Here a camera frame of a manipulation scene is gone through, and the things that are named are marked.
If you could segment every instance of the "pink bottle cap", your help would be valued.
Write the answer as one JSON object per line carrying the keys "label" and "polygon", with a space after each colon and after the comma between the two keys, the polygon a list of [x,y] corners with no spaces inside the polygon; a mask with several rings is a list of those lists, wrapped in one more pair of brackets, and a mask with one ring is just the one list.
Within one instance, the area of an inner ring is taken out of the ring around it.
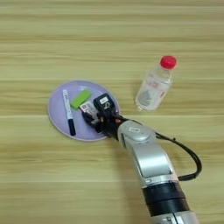
{"label": "pink bottle cap", "polygon": [[172,56],[164,56],[160,60],[160,65],[166,69],[173,69],[177,65],[177,60]]}

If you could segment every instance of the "table surface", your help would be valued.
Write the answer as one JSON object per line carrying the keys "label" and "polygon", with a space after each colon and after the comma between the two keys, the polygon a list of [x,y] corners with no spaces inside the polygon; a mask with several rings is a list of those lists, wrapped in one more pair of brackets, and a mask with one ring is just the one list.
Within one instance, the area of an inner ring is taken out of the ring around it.
{"label": "table surface", "polygon": [[[122,113],[199,154],[204,170],[181,183],[200,223],[221,224],[224,164],[222,0],[0,1],[0,223],[150,223],[137,175],[112,139],[74,141],[49,122],[61,83],[96,81]],[[138,112],[134,95],[161,56],[178,57],[161,107]],[[162,143],[178,174],[194,171]]]}

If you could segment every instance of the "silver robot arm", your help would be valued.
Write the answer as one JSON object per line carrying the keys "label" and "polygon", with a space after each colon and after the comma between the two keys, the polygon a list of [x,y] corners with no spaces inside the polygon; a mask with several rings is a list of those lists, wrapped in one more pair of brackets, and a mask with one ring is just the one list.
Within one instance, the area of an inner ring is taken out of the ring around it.
{"label": "silver robot arm", "polygon": [[[99,121],[95,122],[88,113],[83,113],[83,118],[98,133],[103,132],[113,137],[128,151],[142,185],[151,223],[199,224],[179,185],[179,179],[189,180],[199,175],[202,166],[198,156],[176,140],[155,133],[152,129],[119,115],[108,94],[94,99],[94,106],[99,111]],[[172,141],[183,148],[193,158],[197,171],[178,178],[170,159],[157,143],[157,137]]]}
{"label": "silver robot arm", "polygon": [[153,224],[199,224],[179,186],[179,179],[152,129],[128,120],[117,138],[133,159]]}

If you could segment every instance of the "black marker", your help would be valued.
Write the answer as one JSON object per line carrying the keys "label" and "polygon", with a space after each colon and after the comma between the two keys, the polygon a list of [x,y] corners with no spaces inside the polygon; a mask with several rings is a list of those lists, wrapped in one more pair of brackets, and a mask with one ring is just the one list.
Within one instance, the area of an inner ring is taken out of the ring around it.
{"label": "black marker", "polygon": [[65,109],[66,109],[66,119],[67,119],[68,126],[70,129],[70,134],[71,134],[71,136],[75,136],[76,132],[75,132],[75,128],[74,128],[74,119],[73,119],[72,110],[70,107],[70,102],[68,99],[68,93],[65,89],[62,90],[62,93],[63,93],[63,99],[64,99],[64,104],[65,104]]}

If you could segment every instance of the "green object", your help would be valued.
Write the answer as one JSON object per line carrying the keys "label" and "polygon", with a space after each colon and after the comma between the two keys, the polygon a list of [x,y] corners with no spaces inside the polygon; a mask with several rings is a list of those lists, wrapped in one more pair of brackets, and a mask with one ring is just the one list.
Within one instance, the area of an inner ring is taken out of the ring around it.
{"label": "green object", "polygon": [[70,102],[70,105],[73,109],[78,109],[79,106],[85,102],[91,96],[91,92],[88,89],[81,91],[76,98]]}

